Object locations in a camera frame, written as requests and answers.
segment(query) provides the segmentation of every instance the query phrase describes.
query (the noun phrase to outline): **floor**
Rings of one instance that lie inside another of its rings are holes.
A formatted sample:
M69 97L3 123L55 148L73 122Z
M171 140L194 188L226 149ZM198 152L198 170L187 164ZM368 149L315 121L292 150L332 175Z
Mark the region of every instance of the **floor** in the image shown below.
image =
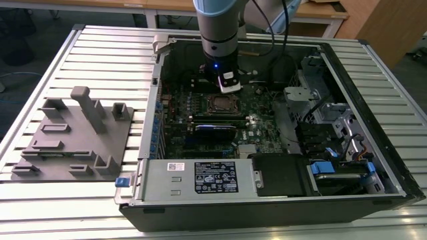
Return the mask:
M60 49L63 42L75 24L104 25L117 27L135 27L145 24L144 16L121 13L60 11L59 19L53 20L47 10L32 11L32 21L37 31L27 37L28 44L35 52L35 60L20 66L8 66L0 61L0 75L12 72L35 72L43 74ZM175 24L168 24L164 16L159 17L159 25L165 29L198 30L195 17L173 17ZM260 33L255 28L248 33ZM427 66L414 62L406 56L394 69L394 74L412 95L422 109L427 111ZM39 77L35 75L11 75L0 78L5 91L0 93L0 140L12 125L24 103L37 85Z

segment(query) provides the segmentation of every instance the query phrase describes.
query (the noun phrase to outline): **warning label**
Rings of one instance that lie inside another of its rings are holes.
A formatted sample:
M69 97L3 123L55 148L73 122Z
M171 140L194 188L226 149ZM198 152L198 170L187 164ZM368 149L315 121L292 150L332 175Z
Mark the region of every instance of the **warning label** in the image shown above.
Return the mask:
M239 192L236 164L234 161L195 162L194 180L198 194Z

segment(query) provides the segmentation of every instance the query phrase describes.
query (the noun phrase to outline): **cable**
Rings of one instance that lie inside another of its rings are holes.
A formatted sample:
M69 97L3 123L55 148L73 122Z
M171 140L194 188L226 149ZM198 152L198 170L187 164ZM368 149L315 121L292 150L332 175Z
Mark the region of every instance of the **cable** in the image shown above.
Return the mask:
M295 140L290 139L287 136L283 136L283 137L284 137L287 140L290 140L291 142L300 144L299 141L295 141Z
M368 148L367 148L367 146L363 144L362 141L359 141L359 144L360 144L360 146L363 147L363 150L362 150L362 152L358 154L358 156L355 157L355 159L356 159L358 161L360 161L362 156L363 156L363 155L367 153L367 151L368 151Z
M172 16L172 15L168 15L168 16L161 15L161 16L165 18L171 18L171 19L180 19L181 18L181 16Z
M266 16L266 13L263 12L263 10L262 10L262 8L260 8L259 3L258 3L255 0L252 0L252 3L255 4L255 7L258 8L259 13L260 13L262 17L264 18L264 20L266 20L266 22L267 22L267 25L268 25L268 29L270 29L270 31L271 31L271 47L270 47L270 50L268 50L267 52L264 52L264 53L262 53L262 54L258 55L259 57L262 57L262 56L267 56L268 54L271 54L271 52L272 52L274 49L275 49L275 32L274 32L272 25L271 25L271 23L270 23L270 21L268 21L268 18L267 18L267 16Z
M19 71L19 72L7 73L7 74L1 75L0 78L4 78L7 76L9 76L9 75L37 75L39 77L43 77L43 75L40 73Z
M188 26L190 22L192 21L192 19L194 19L194 16L188 19L188 22L186 23L186 25L179 27L179 29L186 28Z
M260 76L263 76L266 73L270 72L270 70L276 66L276 64L279 63L284 53L286 53L286 49L287 49L287 43L288 43L288 35L290 35L290 13L288 13L288 8L287 8L287 2L286 0L282 0L282 5L283 5L283 10L284 10L284 24L286 24L286 29L284 29L284 39L283 39L283 46L282 46L282 53L280 55L276 57L275 62L272 64L268 65L266 71L263 71L260 74L256 74L251 77L250 80L254 80L255 78L259 78Z
M284 54L283 56L288 57L292 60L292 63L294 63L294 66L295 66L295 71L298 71L299 70L299 65L298 65L298 63L295 61L295 58L290 54Z
M310 111L306 113L304 117L302 118L302 122L306 122L308 116L316 111L316 109L326 103L326 101L328 100L328 98L331 97L331 93L324 96L320 101L318 102L316 105L314 105L312 109L310 109Z
M342 152L342 155L340 155L340 159L339 159L340 162L344 161L350 145L352 144L354 138L358 137L358 136L360 136L359 133L355 133L354 135L351 135L351 137L348 139L348 142L346 144L346 147L344 147L344 151Z

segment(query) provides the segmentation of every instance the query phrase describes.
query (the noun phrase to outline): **slotted metal surface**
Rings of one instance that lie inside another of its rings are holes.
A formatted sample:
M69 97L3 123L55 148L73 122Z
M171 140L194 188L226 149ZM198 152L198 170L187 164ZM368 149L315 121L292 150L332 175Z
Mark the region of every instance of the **slotted metal surface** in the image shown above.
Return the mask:
M427 200L399 210L378 212L346 224L278 228L230 229L202 232L139 232L115 205L115 184L8 183L13 164L31 142L44 113L44 98L65 98L73 86L88 86L91 97L103 106L120 101L136 109L127 141L121 172L136 170L140 136L144 127L149 80L153 69L152 40L157 33L196 35L196 31L85 26L73 30L39 85L39 95L25 105L5 136L0 151L0 239L424 239ZM268 39L250 34L252 39ZM327 42L348 71L364 100L395 144L404 163L427 194L426 114L368 46L356 40L291 37L304 42ZM129 198L131 188L120 195Z

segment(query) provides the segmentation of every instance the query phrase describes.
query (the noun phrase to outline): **table leg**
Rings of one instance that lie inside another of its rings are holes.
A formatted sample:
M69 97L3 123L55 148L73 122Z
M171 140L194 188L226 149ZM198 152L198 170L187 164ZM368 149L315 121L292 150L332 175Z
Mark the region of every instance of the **table leg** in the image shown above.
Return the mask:
M159 28L159 23L157 23L157 11L155 9L145 9L145 18L147 18L147 26L149 29L156 29Z
M7 87L3 85L1 81L0 81L0 93L3 93L5 91Z
M60 18L60 16L59 16L60 11L59 10L49 10L48 12L51 13L51 16L55 20Z
M340 26L343 24L343 19L334 19L330 23L330 25L327 25L326 31L323 33L323 38L328 38L332 39L335 38L336 33L339 32Z

